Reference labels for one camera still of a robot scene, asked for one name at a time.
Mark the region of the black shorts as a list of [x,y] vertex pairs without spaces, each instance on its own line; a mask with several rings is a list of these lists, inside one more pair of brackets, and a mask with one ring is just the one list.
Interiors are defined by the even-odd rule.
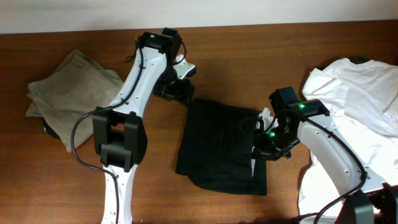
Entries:
[[259,111],[195,99],[188,108],[176,174],[199,188],[237,195],[267,194],[266,162],[254,160]]

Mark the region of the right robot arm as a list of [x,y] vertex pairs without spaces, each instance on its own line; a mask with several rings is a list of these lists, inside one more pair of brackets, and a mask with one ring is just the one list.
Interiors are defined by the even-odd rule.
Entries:
[[397,223],[397,186],[391,186],[353,151],[320,100],[300,101],[291,87],[269,96],[275,116],[259,120],[253,159],[277,161],[302,143],[318,159],[339,196],[293,223]]

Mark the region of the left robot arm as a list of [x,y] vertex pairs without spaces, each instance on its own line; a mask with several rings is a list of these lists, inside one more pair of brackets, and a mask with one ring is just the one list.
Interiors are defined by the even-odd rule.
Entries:
[[136,56],[123,87],[93,115],[95,153],[105,175],[102,223],[132,223],[134,175],[147,149],[143,123],[151,95],[189,105],[194,87],[189,78],[196,66],[178,51],[185,44],[175,29],[145,32],[136,40]]

